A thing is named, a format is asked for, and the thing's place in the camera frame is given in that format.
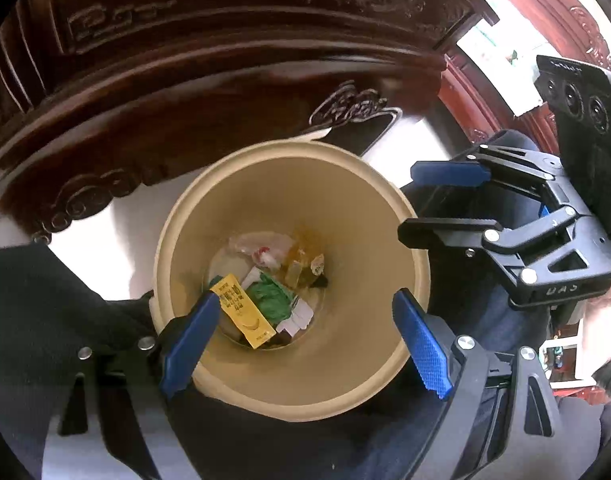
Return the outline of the yellow cardboard box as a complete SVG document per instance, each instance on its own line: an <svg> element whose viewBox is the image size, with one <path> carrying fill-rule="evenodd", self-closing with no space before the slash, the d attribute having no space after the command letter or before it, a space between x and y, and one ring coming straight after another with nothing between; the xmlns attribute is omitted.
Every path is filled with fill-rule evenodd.
<svg viewBox="0 0 611 480"><path fill-rule="evenodd" d="M222 311L243 334L252 349L258 349L275 336L276 332L258 307L249 298L234 274L210 286L220 299Z"/></svg>

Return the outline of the tan round trash bin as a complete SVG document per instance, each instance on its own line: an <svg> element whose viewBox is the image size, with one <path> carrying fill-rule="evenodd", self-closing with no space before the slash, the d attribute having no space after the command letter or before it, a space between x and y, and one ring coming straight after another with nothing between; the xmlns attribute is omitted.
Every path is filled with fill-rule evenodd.
<svg viewBox="0 0 611 480"><path fill-rule="evenodd" d="M198 391L286 422L348 412L409 359L393 294L429 299L426 252L397 234L413 216L398 188L333 145L273 141L228 155L186 189L161 232L156 329L217 289Z"/></svg>

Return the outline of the white tissue paper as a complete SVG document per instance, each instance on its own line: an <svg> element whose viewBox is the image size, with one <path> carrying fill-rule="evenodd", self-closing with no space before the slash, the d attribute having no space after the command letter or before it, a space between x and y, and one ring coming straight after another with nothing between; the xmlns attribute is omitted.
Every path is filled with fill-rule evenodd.
<svg viewBox="0 0 611 480"><path fill-rule="evenodd" d="M292 304L292 312L286 320L278 323L275 330L294 338L301 330L306 330L313 320L314 311L307 301L297 297Z"/></svg>

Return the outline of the green paper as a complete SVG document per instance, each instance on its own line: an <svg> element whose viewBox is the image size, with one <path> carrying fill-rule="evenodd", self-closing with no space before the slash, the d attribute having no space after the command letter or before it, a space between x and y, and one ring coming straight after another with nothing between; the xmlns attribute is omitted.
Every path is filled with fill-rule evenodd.
<svg viewBox="0 0 611 480"><path fill-rule="evenodd" d="M246 288L246 294L272 326L280 324L292 314L296 294L269 274L261 273Z"/></svg>

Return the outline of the yellow plastic wrapper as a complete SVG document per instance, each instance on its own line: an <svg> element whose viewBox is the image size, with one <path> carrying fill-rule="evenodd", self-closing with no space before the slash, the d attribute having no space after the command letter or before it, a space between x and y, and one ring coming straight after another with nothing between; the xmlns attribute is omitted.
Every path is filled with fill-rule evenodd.
<svg viewBox="0 0 611 480"><path fill-rule="evenodd" d="M310 231L295 233L282 265L283 283L290 289L310 287L325 271L325 255L319 237Z"/></svg>

